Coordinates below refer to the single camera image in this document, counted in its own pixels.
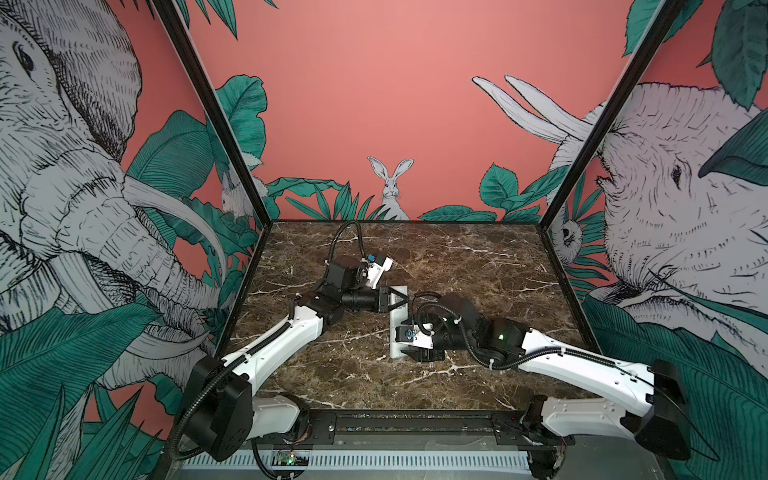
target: wallpaper mural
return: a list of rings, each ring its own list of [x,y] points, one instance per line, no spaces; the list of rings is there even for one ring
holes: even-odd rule
[[[177,0],[214,86],[242,74],[266,84],[269,108],[261,84],[247,99],[266,122],[264,152],[243,146],[250,125],[230,122],[273,219],[537,222],[628,59],[631,0],[208,2],[217,16],[196,3]],[[635,42],[655,6],[633,21]],[[513,16],[531,26],[510,39]],[[531,113],[492,83],[510,70],[531,72],[582,113],[507,76],[541,116]]]
[[[684,13],[550,234],[605,353],[680,368],[698,431],[679,478],[764,478],[768,5]]]
[[[0,45],[0,478],[142,477],[214,353],[252,207],[222,207],[231,165],[146,4],[2,1]]]

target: robotic arm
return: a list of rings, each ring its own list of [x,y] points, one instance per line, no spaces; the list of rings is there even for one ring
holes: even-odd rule
[[[336,240],[351,223],[356,222],[345,223],[332,242],[323,278],[311,290],[291,299],[285,319],[221,360],[206,357],[196,364],[167,445],[173,459],[205,451],[223,461],[246,440],[270,433],[300,439],[310,429],[309,407],[289,394],[256,398],[264,381],[294,353],[338,323],[345,310],[387,313],[407,309],[407,295],[378,286],[392,259],[383,254],[366,256],[362,241],[362,259],[333,258]],[[395,328],[391,339],[394,356],[432,362],[444,359],[447,349],[465,349],[489,369],[541,373],[603,397],[535,397],[516,425],[534,441],[537,435],[620,436],[635,439],[658,455],[678,460],[690,457],[684,394],[677,369],[671,364],[647,366],[599,356],[509,319],[486,319],[457,293],[430,296],[437,301],[422,304],[412,319]],[[182,435],[199,446],[180,451]]]

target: green leaf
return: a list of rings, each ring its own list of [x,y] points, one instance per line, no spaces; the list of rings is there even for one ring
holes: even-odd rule
[[[592,192],[592,195],[587,197],[587,200],[585,200],[584,203],[582,203],[578,208],[578,212],[576,212],[576,218],[581,218],[582,215],[585,215],[592,207],[594,207],[595,202],[598,201],[598,198],[600,198],[602,194],[603,189],[600,187]]]
[[[704,65],[712,62],[712,51],[710,51],[706,57],[704,57],[704,60],[701,61],[698,65],[696,65],[696,68],[703,67]]]
[[[160,317],[136,303],[93,315],[65,315],[53,308],[0,336],[0,471],[29,451],[62,384],[68,412],[144,327]],[[19,402],[20,392],[30,392],[35,401]]]
[[[768,110],[761,111],[701,166],[699,178],[719,172],[768,187]]]
[[[386,215],[389,212],[389,208],[382,211],[382,208],[384,208],[384,205],[379,205],[373,212],[371,212],[366,220],[378,220],[380,216]]]
[[[627,47],[624,49],[624,55],[634,53],[640,39],[645,33],[645,28],[654,17],[660,0],[634,0],[627,16]],[[680,14],[670,26],[664,41],[669,40],[685,25],[688,20],[696,13],[703,0],[687,0]]]
[[[688,417],[720,457],[696,452],[685,462],[705,479],[764,478],[768,452],[768,380],[741,359],[685,329],[636,323],[622,309],[591,296],[581,304],[606,356],[677,367],[686,389]],[[691,446],[714,456],[691,429]]]
[[[266,144],[264,120],[266,93],[258,77],[237,75],[216,90],[221,107],[242,152],[261,158]]]
[[[179,5],[179,10],[181,10],[181,16],[184,17],[184,23],[187,24],[187,28],[189,28],[190,27],[190,11],[189,11],[189,8],[187,8],[187,0],[176,0],[176,3]]]
[[[576,278],[569,278],[568,282],[571,284],[572,287],[580,288],[582,290],[587,290],[588,292],[591,292],[592,290],[597,288],[595,285],[592,285],[591,283],[589,283],[587,281],[579,280],[579,279],[576,279]]]
[[[726,342],[725,339],[720,336],[718,332],[715,332],[714,336],[710,340],[710,342],[714,343],[715,345],[719,346],[721,349],[726,350],[727,352],[731,352],[735,356],[742,359],[744,362],[749,363],[746,358],[744,358],[744,355],[741,354],[741,352],[737,349],[735,349],[730,343]]]
[[[64,411],[64,398],[65,392],[64,385],[62,384],[51,413],[48,414],[42,430],[40,430],[38,437],[32,443],[32,447],[16,471],[16,476],[13,480],[45,480],[45,476],[48,474],[48,467],[51,464],[51,458],[53,458],[56,438],[58,438],[58,432],[61,428],[61,420],[66,413]]]
[[[320,188],[315,185],[315,194],[317,195],[317,206],[320,207],[320,212],[323,213],[325,218],[331,218],[331,210],[328,208],[328,200]]]
[[[533,194],[534,200],[547,196],[555,188],[560,187],[565,175],[568,174],[568,168],[570,168],[568,165],[564,165],[550,170],[534,183],[528,185],[521,194]]]
[[[611,269],[608,268],[608,266],[604,263],[598,262],[597,260],[591,259],[589,257],[576,257],[576,261],[574,261],[573,264],[580,266],[596,266],[597,268],[601,268],[605,271],[611,271]]]
[[[605,245],[590,245],[589,247],[582,247],[579,255],[594,255],[596,253],[605,253]]]
[[[456,219],[459,222],[495,222],[496,214],[493,212],[470,212]]]
[[[204,204],[197,198],[192,200],[183,199],[182,202],[194,210],[196,214],[200,215],[200,217],[203,218],[203,220],[205,220],[208,225],[210,225],[219,241],[221,242],[221,247],[226,255],[233,255],[235,253],[244,253],[248,255],[248,250],[240,245],[240,238],[245,233],[241,233],[240,228],[233,227],[233,216],[225,214],[211,204]],[[192,227],[184,220],[179,220],[178,218],[168,214],[161,213],[161,216],[166,221],[168,226],[176,231],[176,235],[178,235],[180,238],[186,240],[192,245],[199,243],[208,253],[213,251],[213,247],[210,245],[208,240],[203,236],[202,233],[197,231],[195,227]],[[253,232],[253,235],[249,236],[249,240],[253,239],[254,236],[255,238],[258,238],[258,233],[253,230],[248,231]]]
[[[576,278],[599,278],[601,280],[608,280],[602,273],[591,268],[574,268],[572,266],[564,266],[566,273]]]
[[[506,168],[491,165],[480,182],[480,198],[490,207],[502,208],[502,201],[518,194],[518,177]]]
[[[208,0],[208,3],[216,15],[219,15],[221,21],[230,29],[232,35],[237,38],[237,21],[235,20],[235,8],[232,6],[232,0]]]
[[[163,373],[149,379],[154,384],[154,398],[163,404],[168,415],[176,415],[181,406],[181,389]]]
[[[576,183],[576,191],[574,192],[574,204],[573,204],[573,215],[571,217],[578,218],[576,213],[578,212],[579,205],[581,205],[581,194],[584,193],[584,181],[587,179],[587,176],[585,174],[582,174],[581,177],[579,177],[578,182]]]
[[[368,200],[363,202],[362,206],[360,207],[360,210],[357,212],[357,220],[364,220],[366,218],[366,214],[368,213],[368,206],[371,203],[371,200],[373,200],[373,195],[368,197]]]
[[[723,315],[731,316],[739,320],[740,322],[744,322],[747,325],[751,325],[755,327],[761,332],[768,333],[768,315],[766,315],[765,313],[758,312],[757,310],[750,310],[748,308],[744,308],[743,306],[732,306],[726,303],[713,302],[712,300],[707,300],[704,298],[699,298],[698,296],[693,296],[689,293],[685,293],[683,290],[680,290],[674,285],[668,283],[657,274],[653,272],[651,272],[651,274],[655,276],[657,279],[659,279],[662,283],[670,287],[672,290],[685,295],[685,297],[688,298],[690,301],[694,303],[698,303],[701,306],[705,306],[706,308],[713,310],[715,312],[722,313]]]
[[[310,217],[314,218],[315,220],[328,220],[328,218],[325,218],[322,213],[319,211],[313,209],[312,207],[302,204],[298,200],[294,200],[293,198],[286,198],[288,200],[288,203],[299,209],[299,211],[309,215]]]
[[[515,210],[504,215],[504,222],[538,222],[538,211],[540,207],[526,208],[524,210]]]
[[[262,197],[261,200],[264,202],[266,212],[270,215],[272,220],[280,218],[280,208],[277,206],[275,197]]]
[[[463,205],[445,205],[423,214],[419,218],[428,222],[453,222],[462,215],[472,213],[472,209]]]
[[[205,125],[179,110],[144,142],[126,175],[173,198],[187,198],[203,186],[213,167]]]
[[[534,203],[537,199],[535,192],[528,192],[527,194],[512,195],[511,197],[502,201],[502,208],[506,213],[513,210],[517,210],[520,207],[525,207]]]
[[[579,225],[599,225],[601,228],[605,225],[605,212],[595,212],[589,217],[582,218],[578,221]]]
[[[341,217],[343,211],[349,205],[349,198],[352,195],[352,191],[349,188],[349,182],[342,187],[338,195],[336,195],[336,201],[333,202],[333,219]]]
[[[99,429],[72,466],[67,474],[67,480],[98,480],[104,477],[102,474],[109,469],[120,451],[121,442],[130,425],[131,415],[140,394],[141,390],[123,404]]]
[[[208,10],[205,8],[205,0],[194,0],[195,3],[197,3],[197,6],[200,7],[200,10],[203,11],[203,15],[205,15],[205,19],[208,20],[208,24],[210,25],[210,17],[208,16]]]
[[[269,191],[270,197],[279,197],[285,193],[285,190],[292,191],[299,197],[311,197],[315,194],[315,185],[323,191],[329,188],[334,190],[341,190],[343,188],[342,185],[333,180],[310,180],[309,178],[290,177],[278,178],[274,182],[267,184],[266,188]]]
[[[602,230],[597,230],[594,232],[583,232],[583,237],[581,238],[582,244],[586,245],[587,243],[597,242],[598,240],[603,240],[605,238],[605,232]]]
[[[727,0],[715,24],[712,69],[733,101],[749,109],[768,68],[768,8],[735,9]]]

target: marble tabletop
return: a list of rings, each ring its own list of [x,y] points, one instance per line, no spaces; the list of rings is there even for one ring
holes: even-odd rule
[[[275,223],[227,344],[253,341],[288,309],[288,300],[323,275],[337,223]],[[460,292],[487,316],[506,316],[575,346],[584,346],[544,247],[533,226],[504,224],[364,223],[366,251],[395,263],[383,285],[410,293]],[[352,229],[336,255],[355,254]],[[467,352],[445,361],[389,358],[389,317],[347,313],[301,349],[263,385],[272,396],[291,392],[314,408],[524,409],[530,396],[594,396],[567,383],[522,371],[491,372]]]

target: black cable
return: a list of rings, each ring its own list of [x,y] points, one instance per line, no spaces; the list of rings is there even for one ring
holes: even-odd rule
[[[685,419],[685,421],[686,421],[686,422],[688,422],[688,425],[690,425],[690,427],[691,427],[692,429],[694,429],[694,431],[695,431],[695,432],[696,432],[696,434],[699,436],[699,438],[701,439],[701,441],[702,441],[702,442],[704,442],[704,444],[707,446],[707,448],[708,448],[709,450],[711,450],[711,451],[712,451],[712,453],[713,453],[713,454],[715,454],[715,456],[716,456],[717,458],[713,458],[713,457],[710,457],[709,455],[707,455],[707,454],[705,454],[705,453],[699,452],[698,450],[696,450],[696,449],[695,449],[695,448],[693,448],[693,447],[690,447],[690,449],[691,449],[692,451],[694,451],[694,452],[698,453],[699,455],[703,456],[704,458],[708,458],[709,460],[712,460],[713,462],[719,462],[719,461],[720,461],[720,454],[718,454],[718,453],[717,453],[717,450],[715,450],[714,448],[712,448],[712,445],[710,445],[710,443],[707,441],[707,439],[705,439],[705,438],[704,438],[704,435],[703,435],[703,434],[702,434],[702,433],[699,431],[699,429],[696,427],[696,425],[694,425],[694,423],[693,423],[693,422],[691,422],[691,420],[688,418],[688,415],[686,415],[686,414],[685,414],[685,412],[684,412],[684,411],[683,411],[683,409],[682,409],[682,408],[681,408],[681,407],[680,407],[680,406],[677,404],[677,402],[675,402],[674,400],[672,400],[672,398],[670,398],[670,396],[669,396],[669,395],[667,395],[667,393],[666,393],[664,390],[657,388],[657,387],[656,387],[656,386],[655,386],[653,383],[651,383],[651,382],[648,382],[646,379],[642,379],[640,376],[632,375],[632,374],[631,374],[631,373],[629,373],[627,370],[624,370],[624,369],[622,369],[622,368],[621,368],[620,366],[618,366],[618,365],[616,365],[615,367],[616,367],[616,369],[617,369],[618,371],[620,371],[620,372],[624,373],[625,375],[629,375],[629,376],[630,376],[630,378],[635,378],[635,379],[638,379],[638,380],[640,380],[642,383],[645,383],[646,385],[648,385],[648,386],[650,386],[652,389],[654,389],[654,391],[655,391],[655,392],[659,392],[661,395],[663,395],[663,396],[667,397],[667,400],[669,400],[669,401],[672,403],[672,405],[674,406],[674,408],[676,408],[676,409],[677,409],[677,411],[678,411],[678,412],[680,412],[680,414],[683,416],[683,418]]]
[[[254,353],[258,352],[265,346],[272,343],[277,337],[282,335],[286,330],[290,328],[290,323],[285,322],[279,329],[277,329],[272,335],[269,335],[266,339],[259,342],[257,345],[255,345],[253,348],[248,349],[243,355],[239,356],[237,359],[235,359],[232,363],[227,365],[221,372],[219,372],[214,379],[212,379],[203,389],[200,391],[200,393],[197,394],[197,397],[192,401],[189,408],[186,412],[181,416],[181,419],[176,424],[176,427],[173,430],[172,435],[168,439],[168,454],[173,460],[186,460],[187,458],[192,458],[195,455],[199,455],[200,453],[203,453],[202,447],[196,447],[195,449],[187,450],[185,452],[182,452],[179,450],[179,444],[181,442],[181,436],[184,434],[184,430],[189,425],[190,420],[192,419],[192,416],[195,414],[195,412],[200,408],[200,405],[203,403],[203,401],[206,399],[206,397],[209,396],[211,392],[213,392],[219,384],[226,379],[226,377],[232,373],[235,368],[243,364],[243,362],[247,361],[249,356],[253,355]]]
[[[259,447],[257,447],[257,444],[256,444],[256,439],[251,439],[251,440],[250,440],[250,447],[251,447],[251,450],[253,450],[253,457],[256,459],[256,465],[258,465],[258,466],[259,466],[259,470],[260,470],[260,471],[261,471],[261,472],[262,472],[262,473],[263,473],[263,474],[264,474],[264,475],[265,475],[267,478],[269,478],[270,480],[277,480],[277,479],[278,479],[278,475],[274,475],[274,474],[273,474],[273,473],[271,473],[269,470],[267,470],[267,469],[266,469],[266,466],[264,465],[264,462],[261,460],[261,455],[259,455]],[[304,469],[304,470],[299,470],[298,472],[290,472],[290,473],[288,474],[288,476],[285,476],[285,475],[280,475],[280,478],[296,478],[296,477],[298,477],[299,475],[303,474],[304,472],[306,472],[306,469]]]
[[[342,223],[342,226],[339,227],[338,231],[336,231],[336,235],[334,236],[333,240],[331,240],[331,246],[328,248],[328,264],[330,264],[331,260],[333,260],[333,251],[336,249],[336,242],[339,241],[339,238],[341,238],[344,230],[346,230],[350,225],[354,225],[355,229],[357,230],[357,244],[358,247],[360,247],[360,258],[366,258],[366,249],[362,244],[362,228],[360,227],[360,222],[357,220],[348,220]]]

